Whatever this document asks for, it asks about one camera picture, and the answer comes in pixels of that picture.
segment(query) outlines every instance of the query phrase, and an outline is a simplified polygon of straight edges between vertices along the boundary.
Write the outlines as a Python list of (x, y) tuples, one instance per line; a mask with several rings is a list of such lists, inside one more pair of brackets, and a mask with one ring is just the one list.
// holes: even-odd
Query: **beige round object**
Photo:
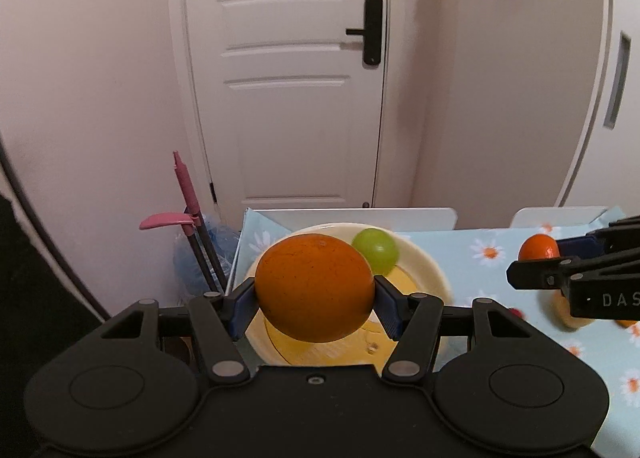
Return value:
[[(358, 232), (371, 227), (352, 223), (325, 224), (292, 232), (287, 237), (316, 232), (333, 236), (350, 244)], [(445, 304), (451, 304), (452, 293), (449, 283), (433, 258), (408, 239), (391, 231), (386, 232), (394, 239), (399, 251), (398, 264), (389, 273), (387, 279), (404, 294), (427, 292), (441, 298)], [(245, 279), (255, 275), (259, 261), (260, 258), (254, 261)], [(378, 372), (382, 370), (388, 355), (396, 346), (396, 343), (386, 336), (373, 312), (369, 320), (351, 336), (331, 343), (303, 343), (278, 332), (268, 323), (262, 311), (258, 310), (246, 330), (246, 336), (256, 353), (267, 364), (297, 366), (374, 364)], [(443, 338), (440, 342), (440, 350), (445, 346), (446, 338)]]
[(569, 311), (569, 301), (564, 295), (562, 295), (562, 292), (560, 292), (559, 290), (554, 291), (552, 305), (554, 307), (556, 315), (562, 321), (562, 324), (564, 324), (568, 328), (572, 328), (573, 330), (577, 330), (578, 328), (587, 326), (587, 324), (591, 324), (594, 321), (593, 319), (573, 317)]

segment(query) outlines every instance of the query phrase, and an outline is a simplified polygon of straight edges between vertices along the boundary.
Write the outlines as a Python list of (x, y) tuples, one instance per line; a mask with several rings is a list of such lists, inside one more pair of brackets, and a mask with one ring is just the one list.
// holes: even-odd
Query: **white cabinet door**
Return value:
[(619, 205), (626, 214), (640, 214), (639, 1), (613, 0), (604, 91), (565, 205)]
[(383, 62), (364, 65), (362, 38), (345, 34), (363, 27), (364, 1), (186, 0), (204, 144), (231, 225), (247, 207), (371, 202)]

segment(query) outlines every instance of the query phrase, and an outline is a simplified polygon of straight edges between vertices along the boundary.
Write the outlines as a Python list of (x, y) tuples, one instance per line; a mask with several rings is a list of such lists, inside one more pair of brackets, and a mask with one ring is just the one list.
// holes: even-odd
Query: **door hinge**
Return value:
[(209, 182), (209, 190), (211, 191), (211, 197), (213, 198), (213, 203), (218, 203), (218, 197), (216, 196), (216, 190), (213, 187), (213, 182)]

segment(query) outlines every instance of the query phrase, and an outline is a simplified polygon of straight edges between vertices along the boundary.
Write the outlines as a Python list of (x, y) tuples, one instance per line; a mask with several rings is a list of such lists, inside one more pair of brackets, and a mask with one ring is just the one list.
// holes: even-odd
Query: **lime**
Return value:
[(351, 242), (351, 246), (369, 262), (374, 276), (386, 276), (398, 262), (396, 242), (380, 229), (369, 228), (360, 231)]

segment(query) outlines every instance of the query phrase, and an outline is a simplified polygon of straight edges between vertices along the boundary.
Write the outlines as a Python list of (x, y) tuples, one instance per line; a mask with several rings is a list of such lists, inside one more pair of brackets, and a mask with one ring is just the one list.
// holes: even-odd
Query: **recessed door handle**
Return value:
[(361, 35), (364, 40), (362, 62), (377, 66), (382, 61), (382, 0), (364, 0), (364, 28), (347, 28), (347, 35)]

